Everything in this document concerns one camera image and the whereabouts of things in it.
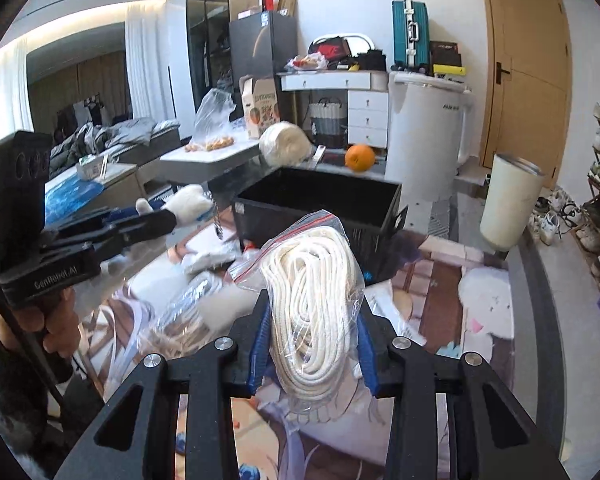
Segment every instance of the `white table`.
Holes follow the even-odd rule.
[[[158,177],[179,184],[202,184],[260,155],[257,140],[240,140],[212,152],[187,152],[184,146],[160,157]]]

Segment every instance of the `beige cylindrical bin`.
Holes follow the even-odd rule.
[[[491,182],[480,232],[498,251],[520,238],[542,189],[544,174],[535,164],[512,155],[493,157]]]

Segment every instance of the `desk drawer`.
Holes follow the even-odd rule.
[[[351,110],[349,109],[349,126],[363,128],[387,129],[389,123],[386,110]]]
[[[369,90],[371,74],[369,72],[311,72],[282,76],[283,91],[289,90],[331,90],[356,89]]]
[[[389,110],[389,94],[387,92],[350,91],[349,110]]]
[[[375,148],[386,148],[386,128],[361,128],[349,124],[349,144],[368,144]]]

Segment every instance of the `teal suitcase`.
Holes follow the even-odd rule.
[[[412,0],[396,0],[394,12],[394,59],[399,68],[427,74],[429,63],[429,16],[427,6]]]

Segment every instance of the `black refrigerator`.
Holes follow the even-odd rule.
[[[239,95],[240,78],[251,75],[256,79],[273,78],[278,94],[278,108],[283,121],[293,119],[291,92],[283,92],[278,72],[298,55],[298,23],[293,16],[283,16],[273,10],[252,14],[229,23],[231,65],[234,89]],[[242,101],[237,100],[242,115]]]

